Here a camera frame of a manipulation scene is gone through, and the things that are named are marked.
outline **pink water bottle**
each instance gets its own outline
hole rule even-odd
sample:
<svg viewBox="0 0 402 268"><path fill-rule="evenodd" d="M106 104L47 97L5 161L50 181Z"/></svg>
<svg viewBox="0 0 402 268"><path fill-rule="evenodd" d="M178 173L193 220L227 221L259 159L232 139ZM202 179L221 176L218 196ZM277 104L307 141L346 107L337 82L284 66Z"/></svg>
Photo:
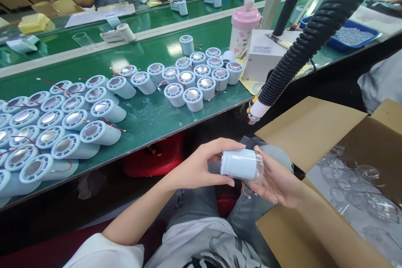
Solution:
<svg viewBox="0 0 402 268"><path fill-rule="evenodd" d="M254 0L244 0L244 6L238 8L232 15L232 36L229 49L236 58L247 49L251 31L260 27L261 14L253 7Z"/></svg>

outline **fume extractor hose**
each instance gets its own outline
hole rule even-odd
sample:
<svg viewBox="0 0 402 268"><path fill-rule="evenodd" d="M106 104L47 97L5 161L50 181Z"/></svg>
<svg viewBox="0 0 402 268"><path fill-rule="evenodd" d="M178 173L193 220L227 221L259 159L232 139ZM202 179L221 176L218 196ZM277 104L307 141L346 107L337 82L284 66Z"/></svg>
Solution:
<svg viewBox="0 0 402 268"><path fill-rule="evenodd" d="M364 0L324 0L306 28L279 61L251 102L249 124L254 124L281 96L293 77L345 24Z"/></svg>

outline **blue plastic tray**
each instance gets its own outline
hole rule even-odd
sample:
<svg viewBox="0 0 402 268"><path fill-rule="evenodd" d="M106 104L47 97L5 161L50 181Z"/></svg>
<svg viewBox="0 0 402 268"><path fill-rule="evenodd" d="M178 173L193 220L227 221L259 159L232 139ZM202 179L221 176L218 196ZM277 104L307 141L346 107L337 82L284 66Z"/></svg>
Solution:
<svg viewBox="0 0 402 268"><path fill-rule="evenodd" d="M300 20L300 28L303 29L306 27L307 23L310 21L310 19L313 16L308 16L305 18L302 18ZM332 48L335 48L341 52L350 52L351 50L357 49L357 48L361 48L364 45L370 43L371 41L375 40L376 38L381 36L381 33L379 33L378 31L371 29L367 26L361 25L359 23L353 22L351 20L347 20L346 23L343 25L343 27L352 27L352 28L358 28L361 31L367 31L369 33L372 33L374 36L370 39L365 40L364 42L358 44L358 45L348 45L345 44L341 41L339 41L337 38L335 38L334 36L328 41L327 45L331 46Z"/></svg>

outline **white t-shirt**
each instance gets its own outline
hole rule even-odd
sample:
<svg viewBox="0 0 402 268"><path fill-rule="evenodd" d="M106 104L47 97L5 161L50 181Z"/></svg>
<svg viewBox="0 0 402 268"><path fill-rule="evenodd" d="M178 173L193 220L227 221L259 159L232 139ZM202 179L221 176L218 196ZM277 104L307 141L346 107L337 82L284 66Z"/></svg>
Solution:
<svg viewBox="0 0 402 268"><path fill-rule="evenodd" d="M64 268L141 268L143 261L143 245L118 245L98 233L84 242ZM204 218L172 226L144 268L182 268L195 263L201 267L265 267L226 220Z"/></svg>
<svg viewBox="0 0 402 268"><path fill-rule="evenodd" d="M357 83L369 114L387 98L402 103L402 50L375 64Z"/></svg>

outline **jeans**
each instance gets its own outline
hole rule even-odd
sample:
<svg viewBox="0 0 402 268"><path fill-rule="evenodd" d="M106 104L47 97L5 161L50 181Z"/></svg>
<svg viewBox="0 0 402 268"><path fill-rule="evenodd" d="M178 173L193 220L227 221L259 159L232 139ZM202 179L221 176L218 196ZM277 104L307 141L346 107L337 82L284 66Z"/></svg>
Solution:
<svg viewBox="0 0 402 268"><path fill-rule="evenodd" d="M293 172L292 161L285 151L273 145L265 145L260 148ZM227 220L237 236L254 248L264 265L270 268L280 267L255 225L257 220L273 208L275 204L254 195L246 186L244 186L244 190L247 195L251 196L251 199L247 199L244 194L241 194ZM179 191L178 207L178 212L169 221L168 228L188 221L219 217L213 186Z"/></svg>

